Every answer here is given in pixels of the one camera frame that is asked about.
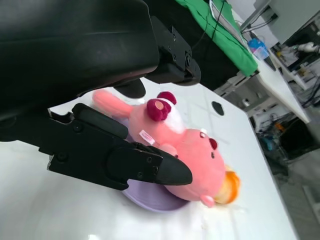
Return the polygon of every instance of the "green fabric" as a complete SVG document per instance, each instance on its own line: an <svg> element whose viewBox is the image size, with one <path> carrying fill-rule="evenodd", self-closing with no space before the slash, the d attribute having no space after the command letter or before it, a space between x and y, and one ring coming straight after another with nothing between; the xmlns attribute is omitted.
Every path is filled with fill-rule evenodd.
<svg viewBox="0 0 320 240"><path fill-rule="evenodd" d="M200 27L212 36L216 27L217 21L212 17L209 5L203 0L175 0L180 5L188 8L200 25ZM220 11L223 0L213 0L213 3ZM227 2L224 3L222 15L224 18L240 33L239 27L234 20L231 11L232 7ZM252 53L248 51L241 43L232 36L222 25L218 24L213 41L217 46L230 58L234 65L246 76L253 74L258 65L254 60Z"/></svg>

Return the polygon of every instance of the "white table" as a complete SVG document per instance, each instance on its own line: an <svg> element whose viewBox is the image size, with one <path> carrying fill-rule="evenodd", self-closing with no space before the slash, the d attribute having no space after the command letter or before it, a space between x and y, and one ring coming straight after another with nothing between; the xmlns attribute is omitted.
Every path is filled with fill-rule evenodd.
<svg viewBox="0 0 320 240"><path fill-rule="evenodd" d="M241 17L235 11L232 11L232 14L235 20L243 22ZM270 93L270 96L273 97L278 103L281 103L284 106L286 106L304 123L309 123L310 118L308 117L304 109L301 107L299 101L293 94L287 81L281 75L279 70L277 69L276 71L274 71L264 61L258 60L254 55L253 57L255 58L256 63L258 64L257 70L259 71L259 74L257 74L256 76L259 82L262 84L262 86L264 86L265 89ZM274 63L276 63L276 56L271 54L270 58Z"/></svg>
<svg viewBox="0 0 320 240"><path fill-rule="evenodd" d="M173 92L187 125L206 129L218 141L225 162L241 178L236 202L211 209L193 202L170 214L150 212L119 191L47 171L49 157L34 146L1 142L0 239L296 240L247 115L201 85L143 82L144 99ZM90 104L91 95L53 110L63 114L75 103ZM225 116L214 112L212 101L222 104Z"/></svg>

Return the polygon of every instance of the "purple plate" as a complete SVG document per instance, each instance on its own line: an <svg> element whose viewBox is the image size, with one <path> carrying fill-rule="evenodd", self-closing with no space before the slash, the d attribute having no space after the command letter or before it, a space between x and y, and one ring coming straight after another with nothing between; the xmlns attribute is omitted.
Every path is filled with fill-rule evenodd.
<svg viewBox="0 0 320 240"><path fill-rule="evenodd" d="M131 179L128 184L129 187L123 194L135 204L153 212L168 213L189 203L170 193L163 185Z"/></svg>

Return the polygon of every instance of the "pink plush toy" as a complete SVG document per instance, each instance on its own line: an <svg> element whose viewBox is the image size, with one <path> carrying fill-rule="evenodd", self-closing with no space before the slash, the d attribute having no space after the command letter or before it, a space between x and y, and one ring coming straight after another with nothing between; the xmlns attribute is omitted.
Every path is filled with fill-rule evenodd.
<svg viewBox="0 0 320 240"><path fill-rule="evenodd" d="M218 151L217 142L196 129L187 129L173 150L192 172L192 183L184 186L166 186L174 195L188 201L201 201L211 208L219 192L226 168Z"/></svg>
<svg viewBox="0 0 320 240"><path fill-rule="evenodd" d="M128 119L128 131L134 141L153 145L183 161L191 170L193 181L184 186L166 186L179 198L201 201L212 207L226 175L217 142L196 129L186 129L176 98L161 92L147 103L131 106L110 92L96 90L93 103L100 110Z"/></svg>
<svg viewBox="0 0 320 240"><path fill-rule="evenodd" d="M147 103L131 106L106 90L93 93L93 104L117 118L127 118L134 141L167 151L182 138L186 128L175 108L176 98L161 92Z"/></svg>

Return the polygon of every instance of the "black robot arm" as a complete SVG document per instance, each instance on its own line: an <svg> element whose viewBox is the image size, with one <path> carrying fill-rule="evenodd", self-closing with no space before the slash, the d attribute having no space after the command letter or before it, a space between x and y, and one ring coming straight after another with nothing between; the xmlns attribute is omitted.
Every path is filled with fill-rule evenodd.
<svg viewBox="0 0 320 240"><path fill-rule="evenodd" d="M128 179L191 183L179 159L127 142L126 127L92 108L48 110L104 87L143 97L141 77L198 83L191 48L173 27L150 18L142 0L1 1L0 16L0 141L37 146L50 155L48 170L118 190Z"/></svg>

